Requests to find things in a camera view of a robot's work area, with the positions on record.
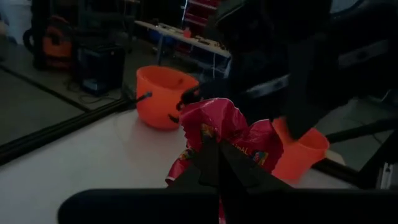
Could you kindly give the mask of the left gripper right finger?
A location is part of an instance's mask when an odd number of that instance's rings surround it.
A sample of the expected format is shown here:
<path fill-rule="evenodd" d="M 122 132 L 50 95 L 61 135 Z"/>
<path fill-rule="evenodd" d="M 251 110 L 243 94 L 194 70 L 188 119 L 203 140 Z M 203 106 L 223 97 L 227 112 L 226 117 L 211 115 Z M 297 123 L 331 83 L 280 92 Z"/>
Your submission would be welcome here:
<path fill-rule="evenodd" d="M 221 141 L 219 144 L 218 177 L 220 190 L 292 190 L 258 166 L 238 148 Z"/>

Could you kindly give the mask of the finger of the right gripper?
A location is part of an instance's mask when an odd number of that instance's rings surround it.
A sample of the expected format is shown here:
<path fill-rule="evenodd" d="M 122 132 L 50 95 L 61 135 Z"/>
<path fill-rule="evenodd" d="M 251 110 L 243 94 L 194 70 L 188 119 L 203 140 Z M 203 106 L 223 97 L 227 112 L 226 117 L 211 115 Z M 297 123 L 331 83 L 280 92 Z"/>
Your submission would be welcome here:
<path fill-rule="evenodd" d="M 199 88 L 191 88 L 185 91 L 176 105 L 177 111 L 181 111 L 185 105 L 201 101 L 201 94 Z"/>

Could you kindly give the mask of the orange black shop vacuum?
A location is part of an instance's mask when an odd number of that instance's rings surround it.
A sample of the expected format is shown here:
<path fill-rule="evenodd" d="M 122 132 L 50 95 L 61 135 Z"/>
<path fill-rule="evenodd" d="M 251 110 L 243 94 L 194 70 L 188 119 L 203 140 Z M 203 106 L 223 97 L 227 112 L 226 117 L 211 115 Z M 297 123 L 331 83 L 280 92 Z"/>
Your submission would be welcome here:
<path fill-rule="evenodd" d="M 42 37 L 44 65 L 49 68 L 68 70 L 72 65 L 72 26 L 58 15 L 50 16 L 48 22 Z"/>

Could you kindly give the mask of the silver aluminium bracket strip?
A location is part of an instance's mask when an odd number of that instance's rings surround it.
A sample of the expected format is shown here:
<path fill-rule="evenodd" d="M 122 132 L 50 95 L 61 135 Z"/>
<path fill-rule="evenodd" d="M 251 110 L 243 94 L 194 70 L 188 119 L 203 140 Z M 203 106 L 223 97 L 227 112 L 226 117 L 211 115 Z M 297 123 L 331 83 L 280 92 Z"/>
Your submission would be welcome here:
<path fill-rule="evenodd" d="M 385 163 L 379 172 L 378 189 L 398 190 L 398 163 Z"/>

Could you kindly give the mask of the black equipment case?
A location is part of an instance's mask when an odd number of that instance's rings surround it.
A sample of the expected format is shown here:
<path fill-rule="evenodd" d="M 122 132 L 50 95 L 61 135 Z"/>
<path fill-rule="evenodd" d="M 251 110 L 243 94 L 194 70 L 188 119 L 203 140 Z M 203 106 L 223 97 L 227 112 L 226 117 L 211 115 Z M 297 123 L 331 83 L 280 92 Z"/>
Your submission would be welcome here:
<path fill-rule="evenodd" d="M 76 50 L 80 88 L 95 96 L 122 87 L 126 52 L 115 43 L 81 44 Z"/>

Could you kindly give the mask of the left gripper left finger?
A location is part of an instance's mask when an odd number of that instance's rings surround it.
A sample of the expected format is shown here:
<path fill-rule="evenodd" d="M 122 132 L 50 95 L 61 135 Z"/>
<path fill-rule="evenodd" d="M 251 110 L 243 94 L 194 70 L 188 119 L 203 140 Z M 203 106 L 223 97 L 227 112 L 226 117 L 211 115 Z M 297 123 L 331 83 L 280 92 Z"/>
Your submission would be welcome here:
<path fill-rule="evenodd" d="M 202 137 L 199 150 L 187 144 L 167 174 L 168 187 L 217 188 L 219 145 L 216 138 Z"/>

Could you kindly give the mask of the long wooden workbench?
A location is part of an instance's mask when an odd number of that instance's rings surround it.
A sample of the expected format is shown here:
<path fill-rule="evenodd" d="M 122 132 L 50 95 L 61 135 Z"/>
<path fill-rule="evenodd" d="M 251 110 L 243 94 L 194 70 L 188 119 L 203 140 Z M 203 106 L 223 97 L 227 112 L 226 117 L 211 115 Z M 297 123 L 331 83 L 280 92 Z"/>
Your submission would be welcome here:
<path fill-rule="evenodd" d="M 208 52 L 211 52 L 213 54 L 213 63 L 211 65 L 208 65 L 210 69 L 213 70 L 213 74 L 215 74 L 215 71 L 219 71 L 221 73 L 224 73 L 225 69 L 219 69 L 216 67 L 216 55 L 220 55 L 226 59 L 230 58 L 231 54 L 227 50 L 223 50 L 218 42 L 215 42 L 210 39 L 205 39 L 200 36 L 197 36 L 195 38 L 193 37 L 185 37 L 183 35 L 183 30 L 178 29 L 176 27 L 172 27 L 166 24 L 159 24 L 157 26 L 150 24 L 148 22 L 143 22 L 143 21 L 134 21 L 135 24 L 148 28 L 150 30 L 155 30 L 160 34 L 158 46 L 157 46 L 157 64 L 160 65 L 161 62 L 161 55 L 162 55 L 162 47 L 163 47 L 163 41 L 165 37 L 171 37 L 177 41 L 184 42 L 186 44 L 190 44 L 191 46 L 198 47 L 200 49 L 206 50 Z"/>

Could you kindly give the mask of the orange jack-o-lantern bucket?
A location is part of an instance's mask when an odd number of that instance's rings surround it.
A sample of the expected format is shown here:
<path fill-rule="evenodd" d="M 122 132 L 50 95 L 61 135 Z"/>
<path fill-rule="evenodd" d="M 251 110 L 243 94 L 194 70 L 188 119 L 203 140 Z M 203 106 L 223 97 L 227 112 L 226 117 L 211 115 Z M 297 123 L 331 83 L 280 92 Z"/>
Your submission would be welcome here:
<path fill-rule="evenodd" d="M 187 90 L 196 87 L 198 80 L 191 75 L 170 67 L 148 65 L 136 71 L 136 96 L 151 96 L 137 102 L 139 118 L 162 130 L 179 128 L 177 105 Z"/>
<path fill-rule="evenodd" d="M 311 169 L 312 165 L 326 157 L 330 143 L 317 129 L 311 128 L 300 139 L 294 140 L 290 136 L 284 119 L 275 119 L 272 125 L 284 150 L 272 171 L 272 175 L 278 179 L 297 182 Z"/>

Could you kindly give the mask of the red storage shelf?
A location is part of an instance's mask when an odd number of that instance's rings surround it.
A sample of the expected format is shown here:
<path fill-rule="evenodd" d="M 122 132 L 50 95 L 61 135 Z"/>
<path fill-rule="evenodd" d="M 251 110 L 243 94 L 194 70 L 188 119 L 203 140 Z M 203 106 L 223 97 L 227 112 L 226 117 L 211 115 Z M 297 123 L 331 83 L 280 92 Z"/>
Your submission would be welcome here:
<path fill-rule="evenodd" d="M 183 12 L 183 26 L 195 35 L 203 35 L 209 17 L 214 16 L 222 0 L 187 0 Z"/>

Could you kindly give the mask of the red Skittles candy pack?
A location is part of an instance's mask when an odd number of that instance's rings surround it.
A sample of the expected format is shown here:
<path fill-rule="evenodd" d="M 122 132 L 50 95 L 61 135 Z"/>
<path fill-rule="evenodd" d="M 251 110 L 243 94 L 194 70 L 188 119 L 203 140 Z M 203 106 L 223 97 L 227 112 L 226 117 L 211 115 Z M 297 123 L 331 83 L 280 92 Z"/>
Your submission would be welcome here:
<path fill-rule="evenodd" d="M 182 108 L 180 124 L 187 140 L 184 150 L 172 164 L 165 179 L 171 185 L 193 163 L 205 137 L 225 140 L 271 173 L 284 152 L 282 142 L 268 119 L 249 125 L 231 100 L 213 98 Z"/>

